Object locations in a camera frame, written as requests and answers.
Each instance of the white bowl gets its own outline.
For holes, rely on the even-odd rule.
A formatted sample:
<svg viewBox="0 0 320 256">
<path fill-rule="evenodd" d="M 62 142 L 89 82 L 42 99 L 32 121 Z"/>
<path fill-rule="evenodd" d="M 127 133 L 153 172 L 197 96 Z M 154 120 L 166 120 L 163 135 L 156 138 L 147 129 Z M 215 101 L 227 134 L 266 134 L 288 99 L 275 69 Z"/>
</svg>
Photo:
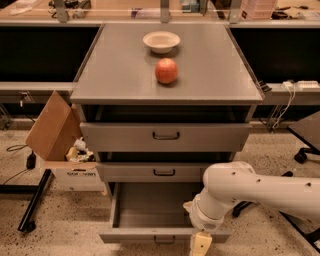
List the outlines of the white bowl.
<svg viewBox="0 0 320 256">
<path fill-rule="evenodd" d="M 167 31 L 156 31 L 143 37 L 145 45 L 155 53 L 165 54 L 180 43 L 180 37 Z"/>
</svg>

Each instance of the chair wheel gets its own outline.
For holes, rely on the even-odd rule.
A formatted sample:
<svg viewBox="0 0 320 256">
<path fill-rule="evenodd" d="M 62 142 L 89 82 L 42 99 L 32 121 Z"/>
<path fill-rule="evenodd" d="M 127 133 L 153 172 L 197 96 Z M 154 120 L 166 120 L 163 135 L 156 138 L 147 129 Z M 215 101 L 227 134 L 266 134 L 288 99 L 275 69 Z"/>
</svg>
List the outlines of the chair wheel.
<svg viewBox="0 0 320 256">
<path fill-rule="evenodd" d="M 27 233 L 30 233 L 30 232 L 32 232 L 32 231 L 35 230 L 35 229 L 36 229 L 36 223 L 35 223 L 34 221 L 31 221 L 31 222 L 28 223 L 25 231 L 26 231 Z"/>
<path fill-rule="evenodd" d="M 296 160 L 299 164 L 303 164 L 307 160 L 307 155 L 303 152 L 298 152 L 294 156 L 294 160 Z"/>
<path fill-rule="evenodd" d="M 238 218 L 240 216 L 241 211 L 234 209 L 232 212 L 232 217 Z"/>
</svg>

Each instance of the open cardboard box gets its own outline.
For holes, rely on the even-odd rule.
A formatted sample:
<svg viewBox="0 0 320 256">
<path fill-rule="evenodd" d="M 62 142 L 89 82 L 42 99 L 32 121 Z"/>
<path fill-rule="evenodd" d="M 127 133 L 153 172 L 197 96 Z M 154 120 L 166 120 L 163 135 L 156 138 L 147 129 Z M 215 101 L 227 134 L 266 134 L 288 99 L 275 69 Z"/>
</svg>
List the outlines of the open cardboard box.
<svg viewBox="0 0 320 256">
<path fill-rule="evenodd" d="M 82 137 L 80 118 L 75 106 L 53 92 L 37 121 L 31 128 L 26 144 L 44 160 L 41 169 L 51 169 L 65 190 L 106 191 L 95 162 L 65 161 L 65 155 Z"/>
</svg>

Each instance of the apple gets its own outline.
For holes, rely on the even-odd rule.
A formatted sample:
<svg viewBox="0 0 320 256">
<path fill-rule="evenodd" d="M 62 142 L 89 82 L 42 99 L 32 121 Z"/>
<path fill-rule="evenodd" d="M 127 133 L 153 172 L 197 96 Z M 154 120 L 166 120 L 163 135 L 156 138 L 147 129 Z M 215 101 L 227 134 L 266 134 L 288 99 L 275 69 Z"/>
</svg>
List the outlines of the apple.
<svg viewBox="0 0 320 256">
<path fill-rule="evenodd" d="M 155 75 L 160 83 L 170 84 L 178 77 L 178 66 L 170 58 L 160 59 L 155 68 Z"/>
</svg>

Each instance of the speckled floor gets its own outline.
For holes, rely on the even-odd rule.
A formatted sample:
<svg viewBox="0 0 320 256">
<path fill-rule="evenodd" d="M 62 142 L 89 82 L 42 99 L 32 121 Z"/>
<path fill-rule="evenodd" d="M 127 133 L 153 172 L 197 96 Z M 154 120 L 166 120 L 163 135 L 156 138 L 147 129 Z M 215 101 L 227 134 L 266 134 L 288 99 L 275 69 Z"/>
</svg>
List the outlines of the speckled floor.
<svg viewBox="0 0 320 256">
<path fill-rule="evenodd" d="M 0 131 L 0 183 L 25 168 L 29 148 L 6 152 L 23 144 L 28 133 L 15 125 Z M 250 163 L 259 174 L 320 177 L 319 156 L 310 156 L 300 165 L 293 156 L 303 144 L 285 131 L 270 134 L 252 129 L 243 151 L 236 159 Z M 39 168 L 25 172 L 8 184 L 38 184 Z M 104 244 L 99 231 L 107 229 L 110 200 L 100 192 L 68 192 L 52 178 L 35 216 L 37 228 L 31 233 L 17 230 L 30 196 L 0 195 L 0 255 L 108 255 L 171 256 L 188 255 L 189 244 Z M 210 256 L 318 255 L 315 249 L 276 210 L 251 205 L 239 218 L 226 216 L 223 227 L 232 231 L 223 244 L 213 244 Z"/>
</svg>

